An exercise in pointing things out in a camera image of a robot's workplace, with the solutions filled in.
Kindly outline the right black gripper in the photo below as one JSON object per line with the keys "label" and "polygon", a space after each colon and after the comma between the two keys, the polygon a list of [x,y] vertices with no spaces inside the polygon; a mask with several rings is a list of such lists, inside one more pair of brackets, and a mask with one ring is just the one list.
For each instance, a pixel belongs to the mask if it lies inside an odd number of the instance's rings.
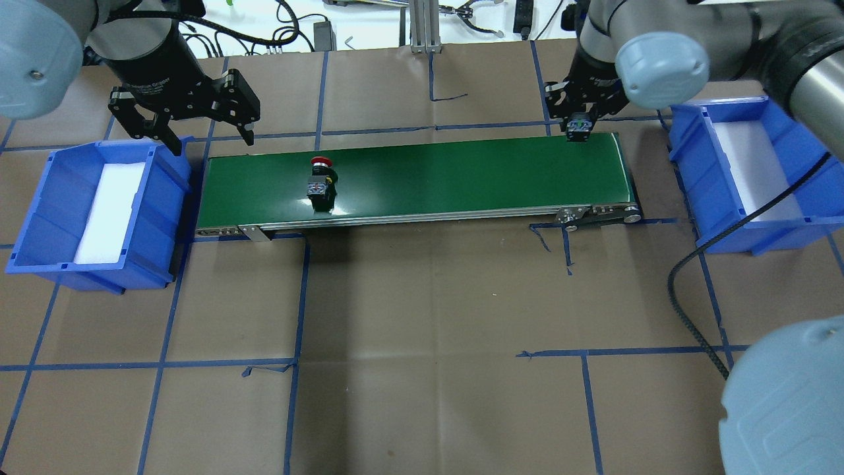
{"label": "right black gripper", "polygon": [[560,129],[572,112],[600,118],[615,116],[630,104],[614,63],[592,57],[582,46],[576,48],[570,71],[562,81],[545,83],[545,105],[549,117],[560,120]]}

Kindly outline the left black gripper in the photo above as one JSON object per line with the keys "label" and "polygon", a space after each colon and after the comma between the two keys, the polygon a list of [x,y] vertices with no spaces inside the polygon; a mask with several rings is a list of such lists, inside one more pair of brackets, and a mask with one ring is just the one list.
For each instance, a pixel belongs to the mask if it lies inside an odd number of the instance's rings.
{"label": "left black gripper", "polygon": [[108,108],[129,137],[157,139],[181,156],[183,144],[169,123],[207,117],[234,126],[247,146],[255,144],[261,102],[251,85],[238,69],[218,79],[205,75],[177,27],[147,54],[106,57],[105,63],[121,81]]}

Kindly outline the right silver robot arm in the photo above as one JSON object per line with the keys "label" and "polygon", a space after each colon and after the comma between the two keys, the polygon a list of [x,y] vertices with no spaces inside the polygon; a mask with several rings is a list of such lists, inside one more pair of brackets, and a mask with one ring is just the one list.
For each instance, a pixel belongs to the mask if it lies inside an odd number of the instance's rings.
{"label": "right silver robot arm", "polygon": [[[628,104],[671,108],[672,160],[700,234],[667,276],[685,327],[725,379],[719,422],[727,474],[842,473],[842,316],[800,321],[749,346],[732,369],[678,301],[675,280],[706,251],[763,253],[842,225],[842,2],[579,1],[567,77],[546,85],[549,115],[571,141]],[[709,81],[754,79],[765,91],[762,152],[733,173],[716,121],[736,100],[692,104]]]}

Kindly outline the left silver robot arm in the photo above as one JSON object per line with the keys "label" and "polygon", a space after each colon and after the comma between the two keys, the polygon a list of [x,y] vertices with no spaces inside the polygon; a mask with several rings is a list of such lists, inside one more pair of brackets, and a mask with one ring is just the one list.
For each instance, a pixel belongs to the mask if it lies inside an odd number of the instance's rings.
{"label": "left silver robot arm", "polygon": [[108,109],[134,139],[150,138],[180,154],[172,121],[207,117],[255,141],[261,102],[244,76],[203,72],[180,31],[205,23],[202,1],[3,1],[2,115],[34,119],[54,111],[84,63],[102,58],[120,84]]}

